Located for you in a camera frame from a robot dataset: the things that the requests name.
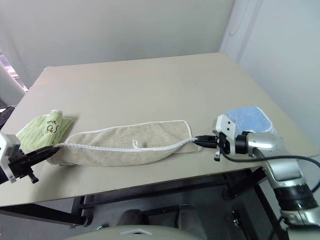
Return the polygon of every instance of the table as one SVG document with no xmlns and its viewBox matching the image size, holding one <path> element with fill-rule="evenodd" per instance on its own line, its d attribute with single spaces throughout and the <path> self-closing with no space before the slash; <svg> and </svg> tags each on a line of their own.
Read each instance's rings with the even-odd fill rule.
<svg viewBox="0 0 320 240">
<path fill-rule="evenodd" d="M 62 110 L 74 119 L 69 135 L 152 121 L 186 120 L 192 134 L 210 135 L 214 119 L 230 109 L 258 106 L 295 155 L 317 149 L 263 89 L 224 53 L 47 67 L 2 129 L 16 134 L 33 118 Z M 30 204 L 253 168 L 212 149 L 174 154 L 137 166 L 58 166 L 46 161 L 28 177 L 0 186 L 0 206 Z"/>
</svg>

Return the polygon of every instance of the green cloth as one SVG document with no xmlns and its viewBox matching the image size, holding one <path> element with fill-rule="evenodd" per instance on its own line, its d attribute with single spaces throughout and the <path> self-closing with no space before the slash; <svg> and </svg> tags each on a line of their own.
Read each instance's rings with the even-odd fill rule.
<svg viewBox="0 0 320 240">
<path fill-rule="evenodd" d="M 72 124 L 71 118 L 62 117 L 62 111 L 52 110 L 50 114 L 38 116 L 17 133 L 20 149 L 29 153 L 45 146 L 60 143 Z"/>
</svg>

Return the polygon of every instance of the beige towel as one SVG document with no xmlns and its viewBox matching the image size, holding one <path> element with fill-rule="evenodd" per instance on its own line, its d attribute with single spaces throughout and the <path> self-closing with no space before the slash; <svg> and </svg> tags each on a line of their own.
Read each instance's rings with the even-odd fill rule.
<svg viewBox="0 0 320 240">
<path fill-rule="evenodd" d="M 130 166 L 152 163 L 173 153 L 198 152 L 184 120 L 147 122 L 86 131 L 57 144 L 60 150 L 51 164 L 88 166 Z"/>
</svg>

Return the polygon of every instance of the blue cloth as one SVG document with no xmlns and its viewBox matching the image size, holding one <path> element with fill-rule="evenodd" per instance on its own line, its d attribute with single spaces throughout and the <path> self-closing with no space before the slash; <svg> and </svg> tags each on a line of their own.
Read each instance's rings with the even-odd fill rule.
<svg viewBox="0 0 320 240">
<path fill-rule="evenodd" d="M 243 131 L 254 133 L 276 132 L 267 115 L 256 106 L 233 109 L 228 111 L 226 116 L 235 123 L 238 133 Z"/>
</svg>

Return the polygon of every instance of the black cable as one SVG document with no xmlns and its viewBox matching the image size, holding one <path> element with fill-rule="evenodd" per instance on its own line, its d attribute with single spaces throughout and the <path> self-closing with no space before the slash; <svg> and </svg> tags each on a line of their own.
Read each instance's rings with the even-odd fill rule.
<svg viewBox="0 0 320 240">
<path fill-rule="evenodd" d="M 268 237 L 268 240 L 272 240 L 272 238 L 274 237 L 276 231 L 278 230 L 279 226 L 280 226 L 280 223 L 281 221 L 284 219 L 283 216 L 279 217 L 278 221 L 276 222 L 275 226 L 273 227 L 272 229 L 272 232 L 270 233 L 269 237 Z"/>
<path fill-rule="evenodd" d="M 223 147 L 220 147 L 220 152 L 227 160 L 232 161 L 232 162 L 237 162 L 237 163 L 260 162 L 260 161 L 275 160 L 275 159 L 301 159 L 301 160 L 306 160 L 308 162 L 311 162 L 311 163 L 317 165 L 318 168 L 320 169 L 320 162 L 318 162 L 317 160 L 314 160 L 310 157 L 306 157 L 306 156 L 281 155 L 281 156 L 267 156 L 267 157 L 240 159 L 240 158 L 229 157 L 225 153 Z M 319 187 L 320 187 L 320 180 L 318 181 L 317 185 L 315 185 L 315 187 L 312 189 L 312 192 L 314 193 L 315 191 L 317 191 Z"/>
</svg>

